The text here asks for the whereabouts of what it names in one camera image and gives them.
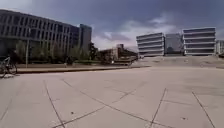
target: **green tree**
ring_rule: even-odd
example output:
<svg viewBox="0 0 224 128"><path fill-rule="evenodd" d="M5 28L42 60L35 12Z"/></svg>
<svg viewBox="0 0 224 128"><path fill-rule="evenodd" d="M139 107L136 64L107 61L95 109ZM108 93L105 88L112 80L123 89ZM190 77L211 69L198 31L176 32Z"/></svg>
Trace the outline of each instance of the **green tree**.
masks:
<svg viewBox="0 0 224 128"><path fill-rule="evenodd" d="M41 46L40 45L36 45L33 48L31 48L30 57L39 60L41 58L42 52L43 51L42 51Z"/></svg>
<svg viewBox="0 0 224 128"><path fill-rule="evenodd" d="M79 47L74 47L70 50L69 56L75 59L80 59L80 48Z"/></svg>
<svg viewBox="0 0 224 128"><path fill-rule="evenodd" d="M55 45L53 48L53 58L61 59L62 57L63 57L63 53L61 49L58 47L58 45Z"/></svg>
<svg viewBox="0 0 224 128"><path fill-rule="evenodd" d="M23 41L19 41L16 44L16 52L20 58L20 60L22 60L23 62L25 61L25 56L26 56L26 45Z"/></svg>

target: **concrete tile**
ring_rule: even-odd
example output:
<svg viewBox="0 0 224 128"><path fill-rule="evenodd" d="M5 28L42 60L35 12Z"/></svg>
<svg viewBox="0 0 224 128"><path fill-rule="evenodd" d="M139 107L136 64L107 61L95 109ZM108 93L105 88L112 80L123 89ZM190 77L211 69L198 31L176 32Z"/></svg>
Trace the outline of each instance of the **concrete tile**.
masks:
<svg viewBox="0 0 224 128"><path fill-rule="evenodd" d="M224 96L223 88L216 88L211 86L189 86L189 88L197 95L214 95L214 96Z"/></svg>
<svg viewBox="0 0 224 128"><path fill-rule="evenodd" d="M105 107L65 126L66 128L149 128L150 123Z"/></svg>
<svg viewBox="0 0 224 128"><path fill-rule="evenodd" d="M114 91L107 88L94 88L84 91L87 95L103 102L104 104L111 104L119 100L125 94L122 92Z"/></svg>
<svg viewBox="0 0 224 128"><path fill-rule="evenodd" d="M0 118L4 115L7 107L22 86L24 86L24 84L18 81L0 79Z"/></svg>
<svg viewBox="0 0 224 128"><path fill-rule="evenodd" d="M74 99L79 97L81 93L72 87L69 87L66 83L60 79L48 79L45 80L48 92L53 101L63 99Z"/></svg>
<svg viewBox="0 0 224 128"><path fill-rule="evenodd" d="M139 97L144 97L146 99L161 100L164 93L164 89L165 89L164 86L160 86L160 85L154 86L149 84L141 88L138 88L132 94Z"/></svg>
<svg viewBox="0 0 224 128"><path fill-rule="evenodd" d="M153 124L151 128L170 128L170 127L166 127L166 126L162 126L162 125L158 125L158 124Z"/></svg>
<svg viewBox="0 0 224 128"><path fill-rule="evenodd" d="M223 128L224 107L205 107L205 111L208 113L215 128Z"/></svg>
<svg viewBox="0 0 224 128"><path fill-rule="evenodd" d="M222 107L224 108L224 96L196 95L204 107Z"/></svg>
<svg viewBox="0 0 224 128"><path fill-rule="evenodd" d="M49 128L60 124L50 103L12 104L0 122L1 128Z"/></svg>
<svg viewBox="0 0 224 128"><path fill-rule="evenodd" d="M119 82L115 81L114 83L115 83L115 86L110 86L109 88L129 93L129 92L132 92L135 89L143 86L146 82L138 81L138 80L135 80L135 81L133 81L133 80L128 80L128 81L122 80L122 81L119 81Z"/></svg>
<svg viewBox="0 0 224 128"><path fill-rule="evenodd" d="M104 106L85 95L72 100L57 100L53 104L63 122L74 120Z"/></svg>
<svg viewBox="0 0 224 128"><path fill-rule="evenodd" d="M143 97L128 95L120 101L112 104L112 106L129 114L152 121L159 103L160 100L157 98L146 99Z"/></svg>
<svg viewBox="0 0 224 128"><path fill-rule="evenodd" d="M34 81L33 84L26 82L26 85L13 99L17 105L49 103L47 91L42 81Z"/></svg>
<svg viewBox="0 0 224 128"><path fill-rule="evenodd" d="M200 105L192 93L166 91L163 101Z"/></svg>
<svg viewBox="0 0 224 128"><path fill-rule="evenodd" d="M213 128L201 107L162 102L155 122L175 128Z"/></svg>

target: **building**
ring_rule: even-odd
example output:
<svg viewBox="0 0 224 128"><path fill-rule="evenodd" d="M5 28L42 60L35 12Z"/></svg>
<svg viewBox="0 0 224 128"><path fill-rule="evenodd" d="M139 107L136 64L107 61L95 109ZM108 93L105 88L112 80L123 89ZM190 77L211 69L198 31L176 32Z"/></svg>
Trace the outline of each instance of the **building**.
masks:
<svg viewBox="0 0 224 128"><path fill-rule="evenodd" d="M15 49L18 41L26 43L29 40L30 47L39 45L53 51L57 46L63 54L68 54L75 46L88 50L91 35L91 27L83 24L77 27L20 12L0 10L0 46L4 46L4 49Z"/></svg>
<svg viewBox="0 0 224 128"><path fill-rule="evenodd" d="M116 47L100 50L100 59L105 61L120 60L122 58L137 57L137 53L124 48L123 44L118 44Z"/></svg>
<svg viewBox="0 0 224 128"><path fill-rule="evenodd" d="M215 47L216 54L224 54L224 40L217 40Z"/></svg>
<svg viewBox="0 0 224 128"><path fill-rule="evenodd" d="M91 43L92 39L92 28L80 24L79 26L79 44L84 50L88 50L89 44Z"/></svg>
<svg viewBox="0 0 224 128"><path fill-rule="evenodd" d="M185 55L215 54L215 28L183 30Z"/></svg>
<svg viewBox="0 0 224 128"><path fill-rule="evenodd" d="M181 54L183 52L182 36L179 33L166 34L165 54Z"/></svg>
<svg viewBox="0 0 224 128"><path fill-rule="evenodd" d="M137 36L139 55L163 56L164 55L164 34L154 33Z"/></svg>

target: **stone pavement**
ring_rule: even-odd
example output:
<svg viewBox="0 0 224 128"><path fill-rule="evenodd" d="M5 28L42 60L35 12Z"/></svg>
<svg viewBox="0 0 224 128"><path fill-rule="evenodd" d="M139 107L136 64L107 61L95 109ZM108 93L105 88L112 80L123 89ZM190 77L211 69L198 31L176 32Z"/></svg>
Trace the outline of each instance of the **stone pavement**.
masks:
<svg viewBox="0 0 224 128"><path fill-rule="evenodd" d="M223 78L151 67L0 79L0 128L223 128Z"/></svg>

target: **street light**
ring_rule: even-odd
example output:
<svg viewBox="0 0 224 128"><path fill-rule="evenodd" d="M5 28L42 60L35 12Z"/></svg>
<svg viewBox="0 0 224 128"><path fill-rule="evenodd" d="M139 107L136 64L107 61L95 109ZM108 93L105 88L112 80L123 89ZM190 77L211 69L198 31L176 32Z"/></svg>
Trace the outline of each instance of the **street light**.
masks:
<svg viewBox="0 0 224 128"><path fill-rule="evenodd" d="M31 28L29 27L28 39L26 44L26 68L28 67L29 45L30 45Z"/></svg>

